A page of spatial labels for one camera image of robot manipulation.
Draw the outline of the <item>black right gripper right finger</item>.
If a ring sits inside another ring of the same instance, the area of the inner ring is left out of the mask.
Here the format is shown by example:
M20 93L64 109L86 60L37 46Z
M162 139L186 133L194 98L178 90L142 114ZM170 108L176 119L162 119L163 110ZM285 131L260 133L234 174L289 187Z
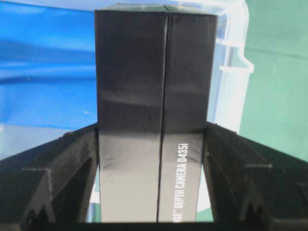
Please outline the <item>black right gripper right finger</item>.
M307 223L306 161L208 123L203 167L215 222Z

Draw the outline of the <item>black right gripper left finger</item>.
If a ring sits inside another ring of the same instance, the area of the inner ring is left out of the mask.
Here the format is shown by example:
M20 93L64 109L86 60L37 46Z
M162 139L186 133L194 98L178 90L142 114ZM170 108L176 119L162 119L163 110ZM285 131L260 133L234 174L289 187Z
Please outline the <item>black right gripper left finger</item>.
M98 151L92 124L1 160L1 223L85 222Z

